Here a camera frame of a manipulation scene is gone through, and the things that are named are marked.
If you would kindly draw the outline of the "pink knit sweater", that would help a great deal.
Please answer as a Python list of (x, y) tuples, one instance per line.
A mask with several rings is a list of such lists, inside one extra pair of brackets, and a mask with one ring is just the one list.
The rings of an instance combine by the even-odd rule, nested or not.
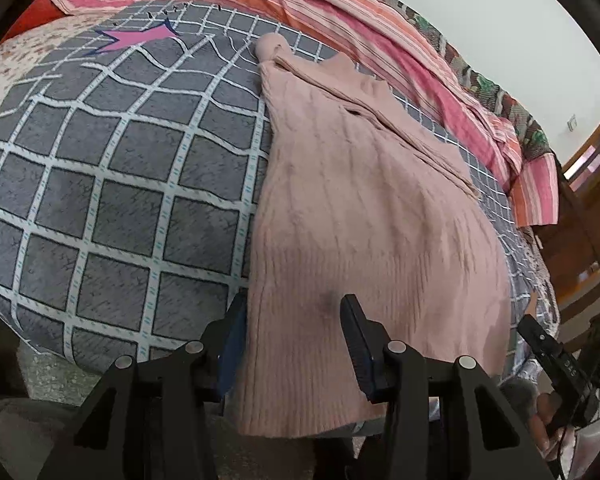
[(504, 368), (504, 250), (469, 168), (385, 81), (283, 36), (256, 45), (273, 143), (250, 243), (247, 349), (230, 414), (247, 436), (300, 438), (378, 418), (340, 325), (352, 294), (427, 358)]

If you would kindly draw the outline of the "wooden bed headboard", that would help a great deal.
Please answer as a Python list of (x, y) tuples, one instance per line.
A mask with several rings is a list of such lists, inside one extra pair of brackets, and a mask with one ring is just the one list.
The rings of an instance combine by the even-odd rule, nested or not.
[(600, 125), (559, 168), (559, 221), (536, 228), (559, 309), (559, 339), (584, 345), (600, 314)]

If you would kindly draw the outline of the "pink striped pillow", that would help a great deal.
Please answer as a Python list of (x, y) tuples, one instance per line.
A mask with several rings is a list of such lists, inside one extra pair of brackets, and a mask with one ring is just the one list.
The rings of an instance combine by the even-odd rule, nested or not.
[(525, 162), (508, 198), (517, 228), (554, 226), (559, 218), (555, 155), (546, 153)]

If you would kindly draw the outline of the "grey checked duvet with stars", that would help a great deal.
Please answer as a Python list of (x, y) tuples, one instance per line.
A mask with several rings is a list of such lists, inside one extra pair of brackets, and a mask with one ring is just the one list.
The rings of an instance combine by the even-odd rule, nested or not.
[(254, 45), (332, 48), (211, 3), (137, 1), (42, 28), (0, 101), (0, 319), (84, 370), (163, 356), (249, 274), (272, 129)]

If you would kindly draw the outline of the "floral patchwork blanket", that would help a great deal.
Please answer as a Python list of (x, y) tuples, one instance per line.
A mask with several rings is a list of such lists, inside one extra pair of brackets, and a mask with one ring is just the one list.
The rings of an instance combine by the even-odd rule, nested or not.
[(525, 159), (532, 160), (551, 153), (547, 136), (528, 110), (503, 87), (474, 70), (460, 51), (446, 40), (439, 29), (400, 0), (377, 0), (400, 13), (434, 47), (451, 67), (460, 85), (480, 104), (513, 126)]

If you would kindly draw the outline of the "pink orange striped quilt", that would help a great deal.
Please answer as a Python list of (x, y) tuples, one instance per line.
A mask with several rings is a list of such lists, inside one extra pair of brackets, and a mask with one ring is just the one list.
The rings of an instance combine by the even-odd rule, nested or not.
[[(131, 0), (52, 0), (65, 14), (120, 9)], [(478, 98), (480, 79), (419, 15), (382, 0), (182, 0), (260, 14), (329, 44), (388, 81), (452, 131), (510, 190), (524, 155), (514, 125)]]

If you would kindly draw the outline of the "white floral bed sheet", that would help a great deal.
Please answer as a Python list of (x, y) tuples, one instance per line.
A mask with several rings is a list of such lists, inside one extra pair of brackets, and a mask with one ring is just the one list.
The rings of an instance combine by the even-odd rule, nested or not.
[(0, 106), (10, 87), (64, 41), (113, 16), (73, 15), (35, 27), (0, 44)]

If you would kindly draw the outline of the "red cloth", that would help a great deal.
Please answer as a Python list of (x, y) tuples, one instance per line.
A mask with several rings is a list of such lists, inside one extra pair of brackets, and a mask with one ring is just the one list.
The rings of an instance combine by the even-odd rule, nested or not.
[(34, 0), (6, 32), (2, 42), (66, 16), (52, 0)]

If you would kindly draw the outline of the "white wall switch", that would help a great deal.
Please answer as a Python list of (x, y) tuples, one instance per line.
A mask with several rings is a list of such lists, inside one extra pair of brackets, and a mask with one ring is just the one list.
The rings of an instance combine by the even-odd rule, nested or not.
[(576, 130), (577, 126), (578, 126), (577, 116), (572, 115), (567, 122), (567, 127), (570, 131), (574, 131), (574, 130)]

